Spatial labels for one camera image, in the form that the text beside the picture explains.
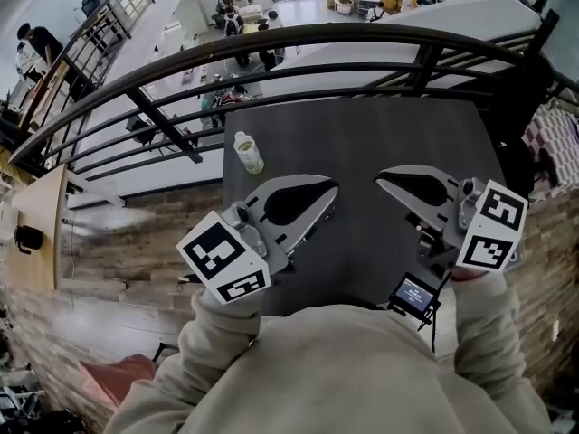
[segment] curved handrail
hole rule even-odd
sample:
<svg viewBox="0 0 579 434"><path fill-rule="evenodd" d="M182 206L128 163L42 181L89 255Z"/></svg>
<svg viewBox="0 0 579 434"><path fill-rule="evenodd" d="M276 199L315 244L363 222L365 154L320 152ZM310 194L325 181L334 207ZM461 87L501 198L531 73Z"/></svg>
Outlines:
<svg viewBox="0 0 579 434"><path fill-rule="evenodd" d="M232 58L243 52L332 42L390 42L414 45L427 43L447 49L479 53L509 64L518 64L522 60L520 54L472 37L398 24L308 24L227 37L152 62L91 93L67 109L54 122L29 137L14 151L10 163L18 162L45 138L66 127L73 120L114 98L166 76L207 62Z"/></svg>
<svg viewBox="0 0 579 434"><path fill-rule="evenodd" d="M99 12L104 7L106 7L111 1L112 0L104 0L90 14L90 16L86 19L86 21L84 23L82 23L78 27L78 29L74 32L74 34L71 36L71 39L69 40L69 42L66 44L66 46L62 49L62 51L59 53L59 55L53 61L52 66L49 67L48 71L46 72L43 79L41 80L40 86L38 87L38 90L36 91L36 95L34 95L34 98L31 101L30 107L26 110L26 112L23 115L23 118L22 118L23 124L29 124L30 121L32 120L34 113L36 112L36 109L38 108L38 105L43 100L43 96L46 93L46 90L48 90L48 86L49 86L52 78L54 77L54 74L56 73L56 71L60 67L61 63L68 57L68 53L70 52L71 48L79 40L79 38L82 36L82 34L89 27L91 27L94 24L95 20L98 18Z"/></svg>

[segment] dark gray table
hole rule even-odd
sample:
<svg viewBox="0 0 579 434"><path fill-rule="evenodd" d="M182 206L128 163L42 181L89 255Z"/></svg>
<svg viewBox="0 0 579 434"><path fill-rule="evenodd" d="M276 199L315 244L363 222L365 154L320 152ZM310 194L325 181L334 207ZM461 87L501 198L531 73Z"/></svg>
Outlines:
<svg viewBox="0 0 579 434"><path fill-rule="evenodd" d="M265 161L250 175L233 149L239 130L252 135ZM265 314L289 314L350 295L381 304L406 271L436 284L416 261L419 235L408 210L374 185L395 165L433 165L457 179L503 184L495 151L470 102L367 98L307 101L227 116L224 202L243 200L266 180L317 174L340 183L334 217L295 257L296 273L279 275Z"/></svg>

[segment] display screen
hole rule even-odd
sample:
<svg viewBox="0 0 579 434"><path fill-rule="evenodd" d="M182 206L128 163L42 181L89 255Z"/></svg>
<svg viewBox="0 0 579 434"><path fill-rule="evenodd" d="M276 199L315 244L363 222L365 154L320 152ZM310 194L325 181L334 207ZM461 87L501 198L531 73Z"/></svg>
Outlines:
<svg viewBox="0 0 579 434"><path fill-rule="evenodd" d="M419 287L408 278L404 279L404 282L400 285L395 295L421 312L426 310L426 307L428 307L434 298L433 294Z"/></svg>

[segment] beige sweatshirt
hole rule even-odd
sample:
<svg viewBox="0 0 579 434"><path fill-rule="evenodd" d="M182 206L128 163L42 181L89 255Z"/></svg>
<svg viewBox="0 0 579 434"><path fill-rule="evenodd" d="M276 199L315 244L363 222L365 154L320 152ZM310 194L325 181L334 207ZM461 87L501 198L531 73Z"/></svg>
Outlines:
<svg viewBox="0 0 579 434"><path fill-rule="evenodd" d="M221 306L203 293L181 353L133 384L105 432L548 433L522 377L515 292L490 274L453 287L455 371L393 312L312 307L260 331L259 295Z"/></svg>

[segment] plaid cloth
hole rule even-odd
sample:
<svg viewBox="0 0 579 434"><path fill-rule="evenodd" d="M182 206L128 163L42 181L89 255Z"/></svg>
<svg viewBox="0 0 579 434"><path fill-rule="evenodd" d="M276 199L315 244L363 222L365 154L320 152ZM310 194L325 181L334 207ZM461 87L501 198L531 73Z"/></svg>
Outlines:
<svg viewBox="0 0 579 434"><path fill-rule="evenodd" d="M550 189L546 176L536 184L532 197L537 200L553 198L579 188L579 122L577 117L559 108L541 107L529 124L523 141L538 160L538 151L544 148L555 161L559 186Z"/></svg>

